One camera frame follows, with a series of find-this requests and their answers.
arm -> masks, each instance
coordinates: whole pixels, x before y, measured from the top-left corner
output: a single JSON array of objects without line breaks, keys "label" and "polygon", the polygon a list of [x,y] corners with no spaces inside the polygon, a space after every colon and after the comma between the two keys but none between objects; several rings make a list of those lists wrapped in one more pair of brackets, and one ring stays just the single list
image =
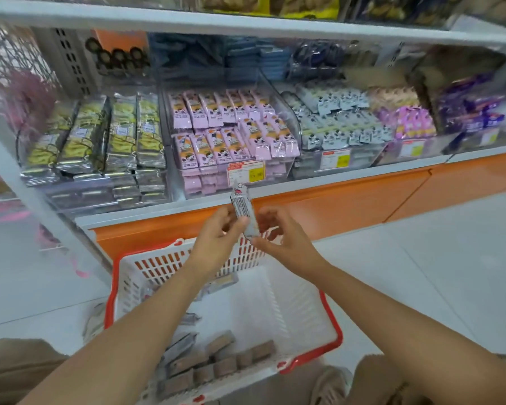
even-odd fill
[{"label": "arm", "polygon": [[261,229],[278,226],[278,246],[253,244],[327,293],[435,404],[506,404],[506,364],[478,344],[329,264],[302,227],[279,207],[260,211]]},{"label": "arm", "polygon": [[[64,362],[19,405],[134,404],[176,327],[202,286],[214,277],[248,219],[222,207],[204,224],[183,267],[150,299]],[[172,310],[162,309],[172,306]]]}]

shopping basket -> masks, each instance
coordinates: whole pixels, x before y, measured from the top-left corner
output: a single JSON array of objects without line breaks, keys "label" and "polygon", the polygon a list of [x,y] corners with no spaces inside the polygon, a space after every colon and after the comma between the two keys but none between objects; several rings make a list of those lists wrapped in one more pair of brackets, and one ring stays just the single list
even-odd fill
[{"label": "shopping basket", "polygon": [[[164,247],[117,258],[105,328],[141,304],[147,288],[157,289],[177,272],[194,242],[194,238],[179,239]],[[238,273],[238,282],[193,302],[188,312],[196,313],[202,320],[194,327],[179,326],[176,332],[194,330],[198,333],[196,347],[204,347],[214,337],[231,330],[236,337],[233,351],[273,340],[276,354],[161,403],[198,405],[213,401],[278,372],[288,373],[342,344],[343,334],[324,293],[253,247],[243,236],[217,275],[229,273]],[[156,382],[152,377],[138,404],[157,403]]]}]

hand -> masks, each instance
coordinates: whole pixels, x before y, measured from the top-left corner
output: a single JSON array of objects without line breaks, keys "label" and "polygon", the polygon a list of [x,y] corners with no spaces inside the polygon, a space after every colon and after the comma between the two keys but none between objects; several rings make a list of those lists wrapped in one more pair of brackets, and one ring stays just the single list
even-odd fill
[{"label": "hand", "polygon": [[[282,265],[300,277],[307,278],[309,273],[326,263],[305,234],[302,226],[290,217],[290,214],[280,206],[263,207],[257,214],[257,221],[261,232],[276,227],[268,239],[253,238],[251,243],[258,249],[276,258]],[[281,245],[269,240],[275,240],[283,235]]]},{"label": "hand", "polygon": [[215,274],[229,259],[232,247],[248,224],[248,217],[236,219],[231,204],[221,207],[204,222],[187,263],[208,275]]}]

person's left hand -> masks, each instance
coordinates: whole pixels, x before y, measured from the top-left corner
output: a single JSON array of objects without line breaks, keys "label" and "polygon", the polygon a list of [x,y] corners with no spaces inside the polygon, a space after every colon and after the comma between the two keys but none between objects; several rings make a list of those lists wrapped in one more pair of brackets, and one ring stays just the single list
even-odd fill
[{"label": "person's left hand", "polygon": [[187,263],[208,275],[215,274],[229,259],[232,247],[248,224],[248,217],[236,219],[231,204],[221,207],[202,226]]}]

person's right hand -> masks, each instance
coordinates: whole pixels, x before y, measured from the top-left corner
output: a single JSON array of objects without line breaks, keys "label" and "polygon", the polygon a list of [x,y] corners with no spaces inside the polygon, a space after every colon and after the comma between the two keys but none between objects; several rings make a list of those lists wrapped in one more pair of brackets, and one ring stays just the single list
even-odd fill
[{"label": "person's right hand", "polygon": [[[283,207],[263,207],[256,213],[256,217],[261,233],[272,227],[276,228],[270,232],[268,239],[252,238],[251,244],[276,258],[291,272],[307,278],[310,272],[325,263],[302,226],[290,217]],[[270,241],[275,240],[279,235],[283,235],[280,246]]]}]

